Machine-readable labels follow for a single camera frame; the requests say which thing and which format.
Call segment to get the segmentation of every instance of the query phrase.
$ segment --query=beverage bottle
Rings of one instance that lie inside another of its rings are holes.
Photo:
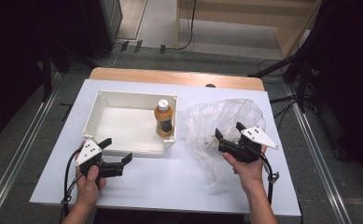
[[[159,100],[154,110],[157,120],[156,132],[160,137],[167,137],[173,132],[173,109],[167,100]]]

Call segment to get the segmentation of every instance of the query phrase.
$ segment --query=white bracket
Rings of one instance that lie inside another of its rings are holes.
[[[265,145],[267,147],[272,147],[274,149],[279,148],[279,146],[277,146],[274,141],[257,126],[241,130],[241,133],[255,143]]]
[[[90,138],[88,138],[83,145],[81,152],[79,153],[78,159],[76,160],[76,166],[83,164],[90,158],[102,152],[102,149]]]

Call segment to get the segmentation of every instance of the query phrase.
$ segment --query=white plastic box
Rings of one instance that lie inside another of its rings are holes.
[[[156,133],[154,109],[165,99],[173,108],[173,133]],[[98,91],[82,135],[100,143],[112,138],[105,154],[133,152],[161,155],[175,143],[177,96],[134,92]]]

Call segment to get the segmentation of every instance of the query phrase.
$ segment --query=white bottle cap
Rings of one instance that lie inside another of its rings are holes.
[[[169,102],[167,102],[167,100],[159,100],[158,107],[160,111],[167,111],[169,108]]]

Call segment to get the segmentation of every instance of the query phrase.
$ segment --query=crumpled plastic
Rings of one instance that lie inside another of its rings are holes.
[[[188,150],[200,162],[212,185],[224,183],[223,168],[215,138],[216,128],[224,138],[237,143],[240,133],[236,122],[245,128],[259,126],[264,130],[266,122],[262,111],[249,99],[229,99],[212,104],[195,105],[186,111],[181,137]]]

